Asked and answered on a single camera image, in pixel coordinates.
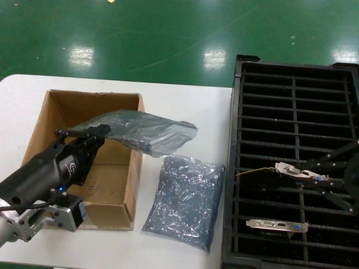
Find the green floor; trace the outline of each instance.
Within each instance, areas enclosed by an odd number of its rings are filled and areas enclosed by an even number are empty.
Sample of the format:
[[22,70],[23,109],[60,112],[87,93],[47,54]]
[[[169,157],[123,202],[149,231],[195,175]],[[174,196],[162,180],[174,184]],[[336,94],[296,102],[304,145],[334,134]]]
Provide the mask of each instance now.
[[0,80],[231,87],[236,54],[358,63],[358,16],[358,0],[0,0]]

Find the black plastic tray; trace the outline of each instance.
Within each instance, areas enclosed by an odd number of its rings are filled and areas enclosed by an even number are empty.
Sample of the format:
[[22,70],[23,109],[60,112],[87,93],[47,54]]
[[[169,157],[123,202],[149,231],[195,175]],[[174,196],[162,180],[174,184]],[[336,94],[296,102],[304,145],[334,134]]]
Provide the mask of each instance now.
[[[222,268],[359,267],[359,218],[309,189],[250,191],[235,175],[305,163],[359,138],[358,65],[261,63],[238,55],[232,111]],[[353,202],[346,192],[341,197]],[[289,240],[246,220],[309,222]]]

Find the plastic bag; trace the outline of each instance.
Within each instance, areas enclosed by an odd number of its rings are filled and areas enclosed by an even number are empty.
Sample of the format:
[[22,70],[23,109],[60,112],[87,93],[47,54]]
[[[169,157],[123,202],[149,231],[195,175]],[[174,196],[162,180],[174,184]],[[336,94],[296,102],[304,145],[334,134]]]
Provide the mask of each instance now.
[[224,165],[185,156],[166,157],[142,230],[210,251],[224,174]]
[[118,110],[95,117],[74,127],[84,130],[108,124],[111,131],[105,136],[152,157],[173,154],[197,135],[197,127],[188,122],[176,122],[135,110]]

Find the black cable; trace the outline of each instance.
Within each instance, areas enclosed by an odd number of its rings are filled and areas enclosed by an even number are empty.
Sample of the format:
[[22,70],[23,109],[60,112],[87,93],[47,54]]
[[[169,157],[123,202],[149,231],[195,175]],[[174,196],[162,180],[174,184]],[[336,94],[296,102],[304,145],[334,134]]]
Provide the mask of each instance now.
[[21,205],[21,206],[2,206],[0,207],[0,211],[20,211],[20,210],[28,210],[28,209],[40,209],[45,208],[51,205],[51,202],[46,203],[38,203],[36,205]]

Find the open cardboard box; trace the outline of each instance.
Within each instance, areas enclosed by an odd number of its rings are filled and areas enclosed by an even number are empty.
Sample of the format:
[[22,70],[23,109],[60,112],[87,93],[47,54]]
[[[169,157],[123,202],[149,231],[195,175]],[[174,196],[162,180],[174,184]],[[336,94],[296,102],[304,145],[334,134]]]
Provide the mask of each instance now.
[[[56,129],[71,128],[118,109],[144,112],[141,95],[48,91],[22,164],[56,140]],[[141,166],[141,153],[105,140],[85,184],[68,189],[83,199],[89,216],[80,229],[133,230]]]

